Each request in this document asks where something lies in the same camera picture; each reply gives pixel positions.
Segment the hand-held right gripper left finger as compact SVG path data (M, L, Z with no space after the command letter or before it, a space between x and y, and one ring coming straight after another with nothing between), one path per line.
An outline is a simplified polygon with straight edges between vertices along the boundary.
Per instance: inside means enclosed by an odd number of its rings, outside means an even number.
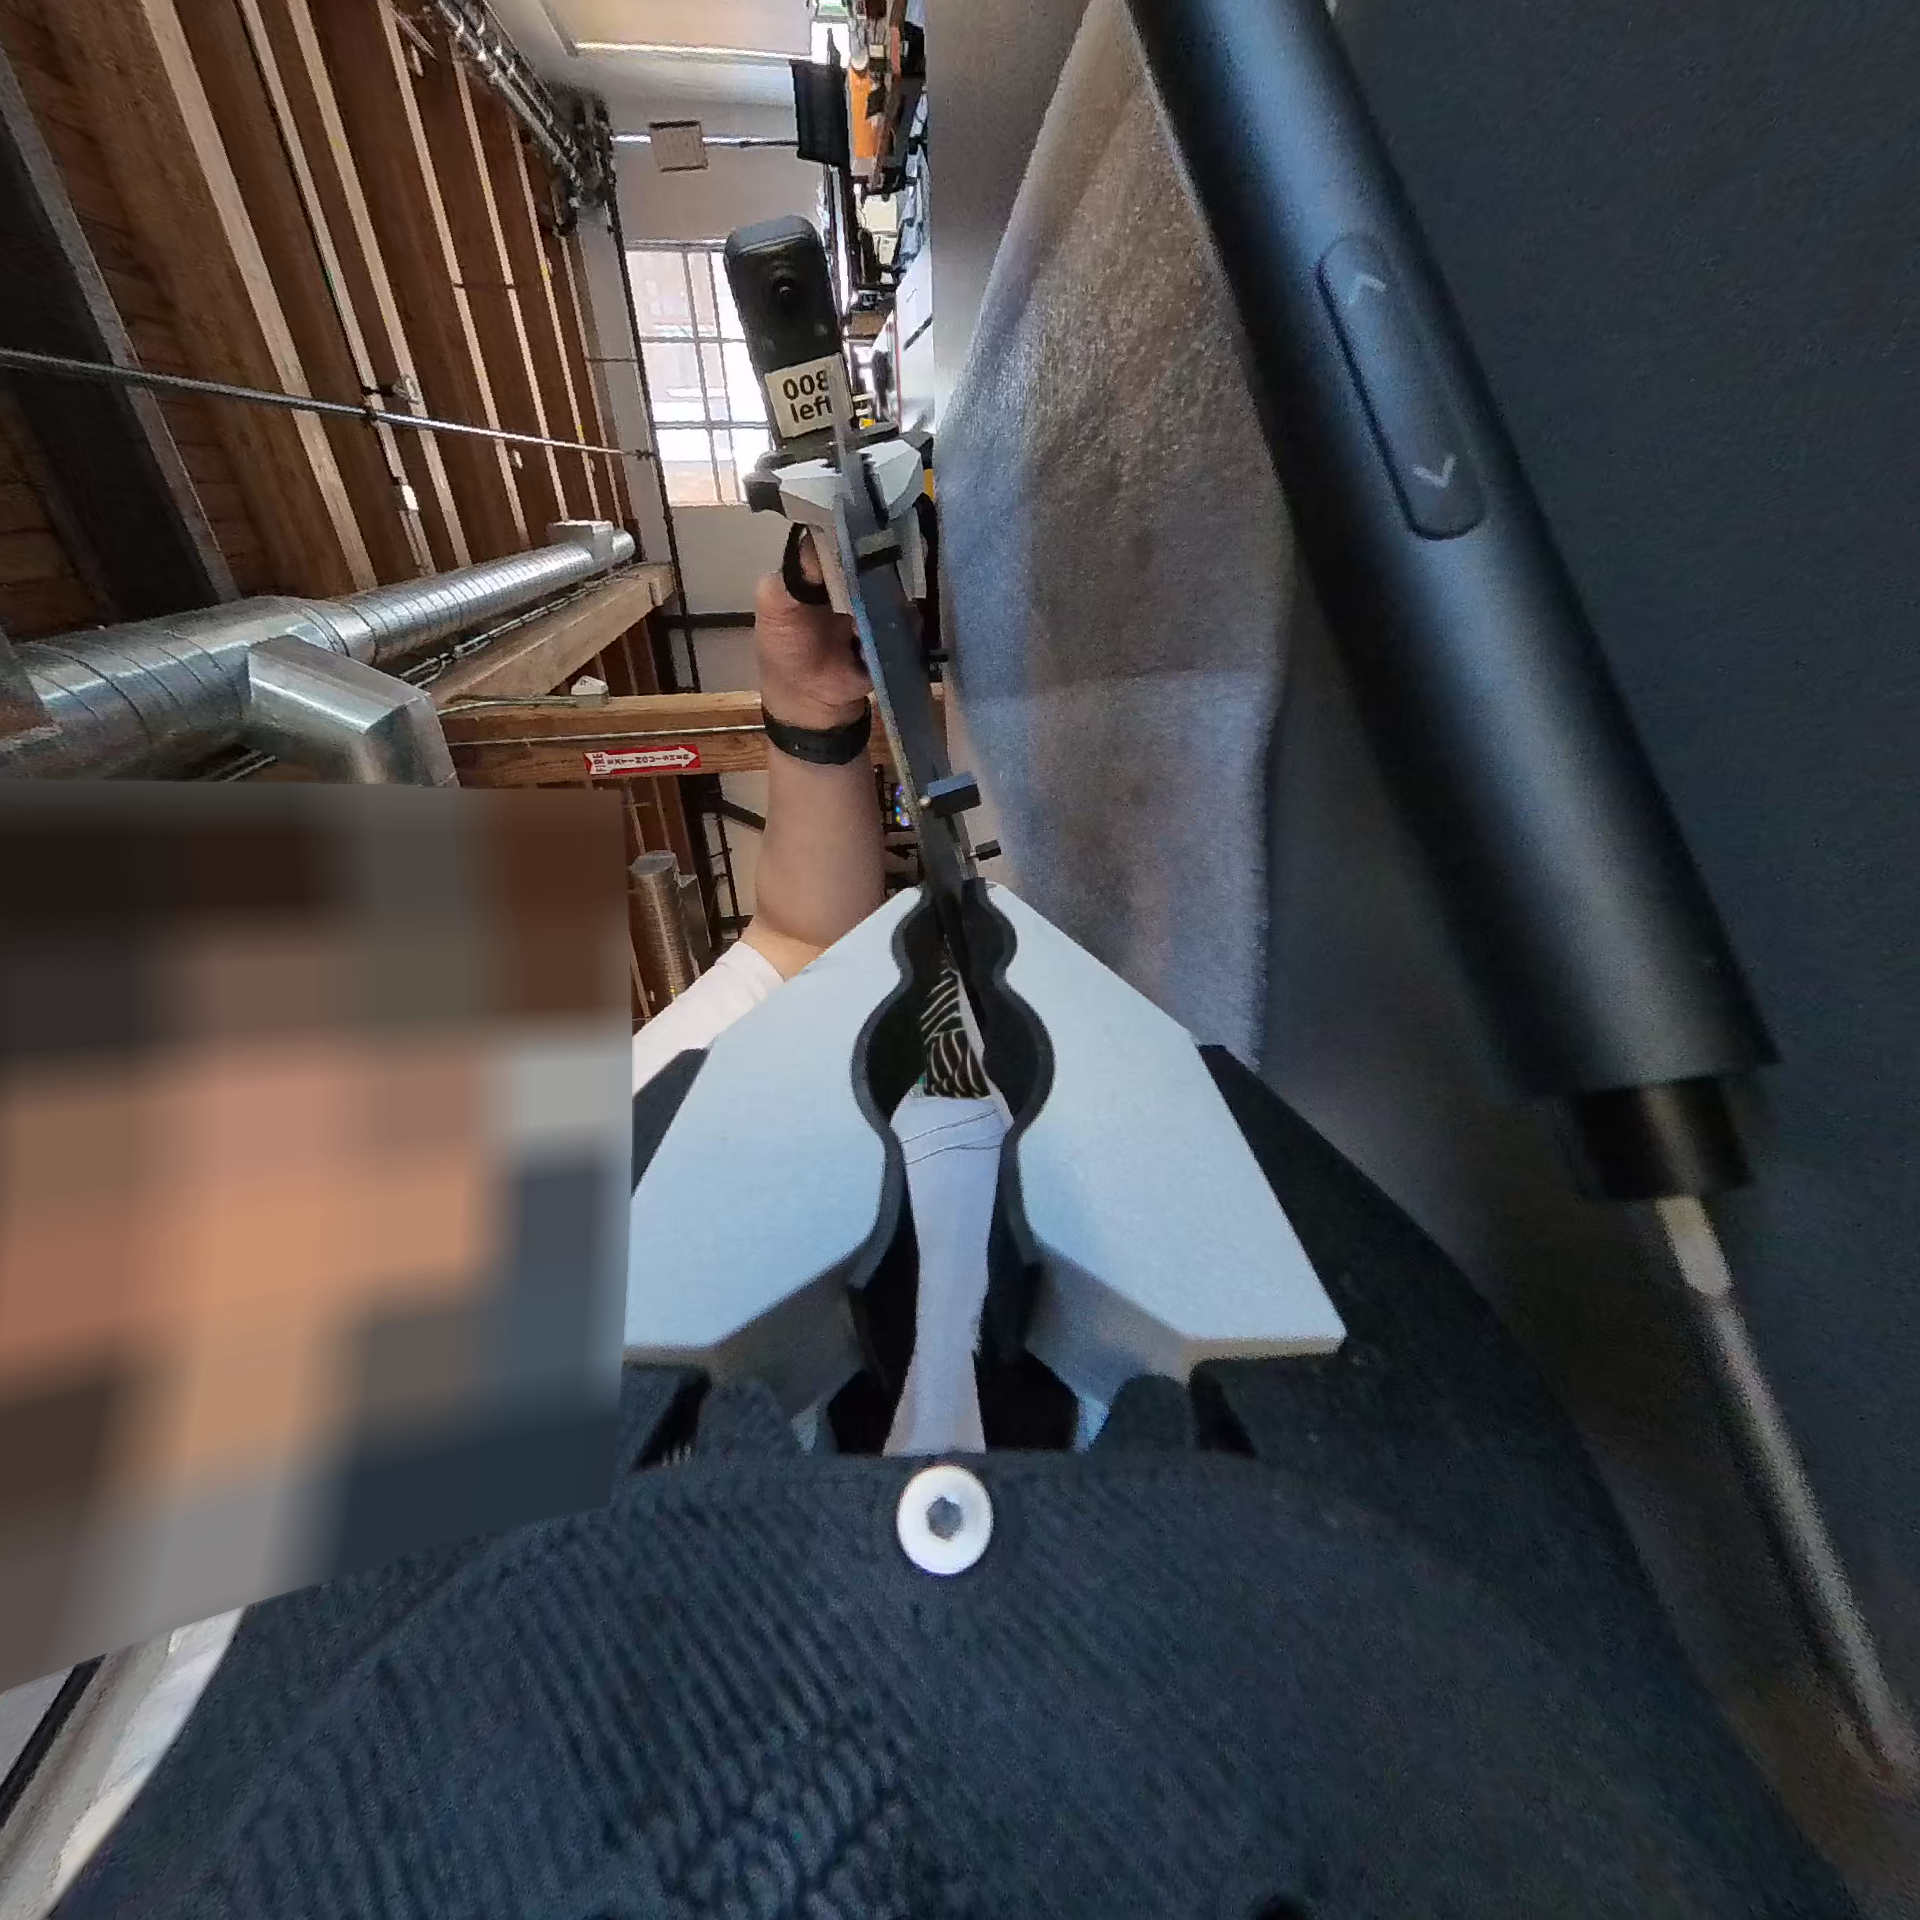
M902 893L723 1028L632 1193L634 1361L800 1361L895 1241L906 1164L883 1027L906 1011L922 893Z

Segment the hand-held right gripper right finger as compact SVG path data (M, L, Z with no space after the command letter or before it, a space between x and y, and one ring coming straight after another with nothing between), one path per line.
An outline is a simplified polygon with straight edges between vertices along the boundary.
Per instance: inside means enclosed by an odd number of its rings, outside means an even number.
M1336 1353L1344 1323L1193 1035L1009 887L1049 1079L1010 1135L1033 1353Z

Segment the black metal base plate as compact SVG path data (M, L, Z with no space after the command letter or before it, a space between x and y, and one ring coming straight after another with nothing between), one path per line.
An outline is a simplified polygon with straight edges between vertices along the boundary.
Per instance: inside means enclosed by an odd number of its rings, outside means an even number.
M920 604L906 595L898 542L864 503L832 523L840 581L856 623L887 745L904 785L908 820L916 835L922 889L939 923L951 967L968 993L975 1041L987 1062L969 907L977 895L977 858L969 813L979 805L972 775L961 775L947 750L945 721L929 677Z

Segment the black electric screwdriver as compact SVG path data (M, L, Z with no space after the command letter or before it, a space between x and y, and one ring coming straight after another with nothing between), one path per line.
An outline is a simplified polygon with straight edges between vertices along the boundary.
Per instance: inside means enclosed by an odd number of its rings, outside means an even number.
M1126 4L1361 721L1504 1062L1617 1202L1752 1183L1774 1062L1326 4Z

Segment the person's left forearm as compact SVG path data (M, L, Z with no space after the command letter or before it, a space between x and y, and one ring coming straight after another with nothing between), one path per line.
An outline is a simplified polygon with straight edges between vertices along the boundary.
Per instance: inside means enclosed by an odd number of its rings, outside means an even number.
M744 941L793 979L880 910L883 828L864 758L771 751L755 915Z

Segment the person's left hand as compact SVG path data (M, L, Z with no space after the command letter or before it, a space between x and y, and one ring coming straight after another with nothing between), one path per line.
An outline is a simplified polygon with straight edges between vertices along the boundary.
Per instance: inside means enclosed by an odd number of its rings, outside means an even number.
M756 587L753 634L760 700L778 723L830 732L870 709L874 684L854 621L830 604L793 597L782 574L768 571Z

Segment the black white striped cloth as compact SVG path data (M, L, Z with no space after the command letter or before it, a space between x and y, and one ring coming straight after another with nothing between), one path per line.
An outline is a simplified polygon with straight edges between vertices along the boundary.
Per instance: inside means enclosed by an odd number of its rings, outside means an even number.
M969 998L951 965L939 967L920 998L920 1042L920 1092L953 1099L993 1098L993 1079L975 1041Z

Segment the silver air duct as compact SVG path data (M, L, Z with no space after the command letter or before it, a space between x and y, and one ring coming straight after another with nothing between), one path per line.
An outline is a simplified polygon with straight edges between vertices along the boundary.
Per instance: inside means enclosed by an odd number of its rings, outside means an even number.
M402 666L596 587L638 557L601 519L546 542L336 599L260 595L70 631L6 670L6 780L164 780L230 750L347 782L450 785L425 687Z

